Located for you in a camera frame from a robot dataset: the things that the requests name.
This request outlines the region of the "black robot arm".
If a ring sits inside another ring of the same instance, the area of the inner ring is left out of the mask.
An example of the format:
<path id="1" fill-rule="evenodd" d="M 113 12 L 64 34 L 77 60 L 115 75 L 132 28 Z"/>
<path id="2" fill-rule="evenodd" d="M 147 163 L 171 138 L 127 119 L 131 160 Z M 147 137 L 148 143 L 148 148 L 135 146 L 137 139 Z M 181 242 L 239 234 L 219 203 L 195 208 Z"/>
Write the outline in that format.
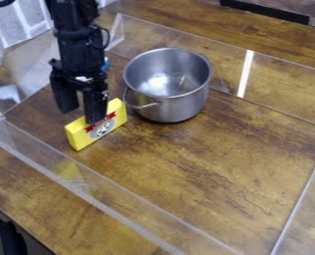
<path id="1" fill-rule="evenodd" d="M 105 71 L 105 50 L 111 44 L 109 30 L 96 23 L 100 17 L 96 0 L 46 0 L 54 21 L 61 59 L 52 59 L 52 90 L 64 114 L 80 107 L 84 94 L 89 125 L 108 114 L 109 85 Z"/>

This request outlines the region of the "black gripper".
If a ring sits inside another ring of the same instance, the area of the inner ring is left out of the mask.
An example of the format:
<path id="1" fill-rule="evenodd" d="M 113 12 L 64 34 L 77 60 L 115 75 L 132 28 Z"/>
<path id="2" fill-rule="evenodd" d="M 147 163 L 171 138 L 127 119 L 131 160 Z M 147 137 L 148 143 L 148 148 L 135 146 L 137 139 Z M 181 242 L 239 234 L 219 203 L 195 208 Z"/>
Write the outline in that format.
<path id="1" fill-rule="evenodd" d="M 64 114 L 80 107 L 77 89 L 84 89 L 87 123 L 103 121 L 108 115 L 108 75 L 101 71 L 111 32 L 101 26 L 54 29 L 60 58 L 50 60 L 50 83 L 57 106 Z"/>

